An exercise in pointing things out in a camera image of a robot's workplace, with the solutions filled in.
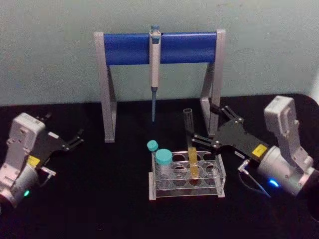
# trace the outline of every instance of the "cable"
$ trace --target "cable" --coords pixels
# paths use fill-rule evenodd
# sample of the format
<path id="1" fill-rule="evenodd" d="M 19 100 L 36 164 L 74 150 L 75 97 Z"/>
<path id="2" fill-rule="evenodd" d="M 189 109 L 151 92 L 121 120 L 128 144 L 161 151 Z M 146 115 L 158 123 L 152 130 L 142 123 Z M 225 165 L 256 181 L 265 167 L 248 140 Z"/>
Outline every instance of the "cable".
<path id="1" fill-rule="evenodd" d="M 46 179 L 44 180 L 44 182 L 42 184 L 39 185 L 39 187 L 43 187 L 52 177 L 52 174 L 48 174 L 48 176 L 46 177 Z"/>
<path id="2" fill-rule="evenodd" d="M 248 186 L 248 185 L 244 182 L 244 180 L 242 179 L 242 177 L 241 177 L 241 172 L 238 172 L 239 181 L 240 181 L 247 189 L 252 190 L 252 191 L 254 191 L 254 192 L 256 192 L 256 193 L 264 194 L 264 195 L 266 195 L 267 197 L 271 198 L 271 196 L 266 192 L 266 190 L 265 190 L 250 174 L 246 174 L 246 175 L 248 175 L 248 176 L 253 180 L 253 182 L 258 185 L 258 187 L 259 187 L 261 190 L 258 190 L 258 189 L 255 189 L 255 188 L 252 188 L 252 187 Z"/>

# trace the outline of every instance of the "light blue wall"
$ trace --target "light blue wall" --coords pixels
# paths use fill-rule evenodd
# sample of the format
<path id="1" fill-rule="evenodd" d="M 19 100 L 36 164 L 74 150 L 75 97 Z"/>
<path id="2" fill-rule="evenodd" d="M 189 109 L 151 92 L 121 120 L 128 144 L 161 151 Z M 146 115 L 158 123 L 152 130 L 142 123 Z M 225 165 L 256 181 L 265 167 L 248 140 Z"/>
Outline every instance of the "light blue wall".
<path id="1" fill-rule="evenodd" d="M 318 0 L 5 0 L 0 104 L 99 101 L 94 31 L 225 28 L 223 95 L 310 92 Z M 162 65 L 159 98 L 198 97 L 205 65 Z M 120 101 L 150 99 L 147 66 L 112 68 Z"/>

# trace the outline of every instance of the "black tabletop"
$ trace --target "black tabletop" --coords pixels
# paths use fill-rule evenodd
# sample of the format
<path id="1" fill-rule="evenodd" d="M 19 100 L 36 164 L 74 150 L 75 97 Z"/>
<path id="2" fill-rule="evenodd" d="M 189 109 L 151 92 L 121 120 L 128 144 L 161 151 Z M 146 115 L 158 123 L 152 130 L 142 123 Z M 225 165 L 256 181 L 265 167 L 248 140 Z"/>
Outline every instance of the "black tabletop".
<path id="1" fill-rule="evenodd" d="M 295 99 L 304 149 L 319 168 L 319 107 L 309 97 Z M 248 132 L 277 145 L 267 132 L 263 110 L 274 96 L 224 97 L 245 119 Z M 158 101 L 156 123 L 150 102 L 118 103 L 116 142 L 104 143 L 101 104 L 59 104 L 0 108 L 0 162 L 12 119 L 52 112 L 47 127 L 65 140 L 83 128 L 85 142 L 69 153 L 57 153 L 47 167 L 57 174 L 43 188 L 34 187 L 9 215 L 0 219 L 1 238 L 319 238 L 319 223 L 306 201 L 272 188 L 250 169 L 271 198 L 247 190 L 238 180 L 240 158 L 222 154 L 227 178 L 225 198 L 161 198 L 149 201 L 151 155 L 146 143 L 186 150 L 182 110 L 192 108 L 195 130 L 205 135 L 198 99 Z"/>

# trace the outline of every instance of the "yellow label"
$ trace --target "yellow label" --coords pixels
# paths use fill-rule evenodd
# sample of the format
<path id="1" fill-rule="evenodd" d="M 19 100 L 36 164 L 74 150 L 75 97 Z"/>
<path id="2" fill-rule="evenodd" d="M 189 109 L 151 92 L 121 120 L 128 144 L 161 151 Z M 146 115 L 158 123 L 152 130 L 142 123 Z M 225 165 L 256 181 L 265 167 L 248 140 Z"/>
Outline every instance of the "yellow label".
<path id="1" fill-rule="evenodd" d="M 28 158 L 28 164 L 34 168 L 38 165 L 39 162 L 40 162 L 40 159 L 33 157 L 31 155 Z"/>
<path id="2" fill-rule="evenodd" d="M 260 158 L 261 155 L 267 150 L 267 147 L 259 144 L 253 151 L 253 155 L 257 156 Z"/>

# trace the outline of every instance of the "green led light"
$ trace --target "green led light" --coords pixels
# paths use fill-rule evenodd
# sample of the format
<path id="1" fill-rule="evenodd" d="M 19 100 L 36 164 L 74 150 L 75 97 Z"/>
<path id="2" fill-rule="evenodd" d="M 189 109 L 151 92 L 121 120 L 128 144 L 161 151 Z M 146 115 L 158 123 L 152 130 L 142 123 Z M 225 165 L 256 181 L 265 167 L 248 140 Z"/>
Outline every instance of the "green led light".
<path id="1" fill-rule="evenodd" d="M 30 191 L 29 190 L 26 190 L 26 192 L 24 193 L 24 196 L 28 196 L 30 194 Z"/>

